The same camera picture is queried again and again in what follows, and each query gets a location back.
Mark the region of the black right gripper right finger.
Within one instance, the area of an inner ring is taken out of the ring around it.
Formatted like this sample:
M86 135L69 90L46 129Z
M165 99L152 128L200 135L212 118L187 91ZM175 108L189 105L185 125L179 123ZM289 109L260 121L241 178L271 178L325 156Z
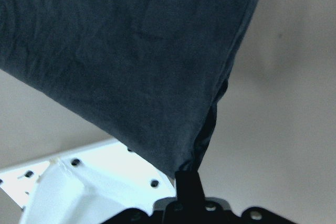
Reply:
M193 172L192 193L194 204L197 206L203 206L205 204L205 194L198 172Z

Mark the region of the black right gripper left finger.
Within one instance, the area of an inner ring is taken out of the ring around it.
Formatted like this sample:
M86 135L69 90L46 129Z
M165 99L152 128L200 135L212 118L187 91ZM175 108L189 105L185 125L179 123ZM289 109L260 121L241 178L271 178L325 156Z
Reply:
M178 171L175 173L176 197L183 208L192 208L192 178L193 172Z

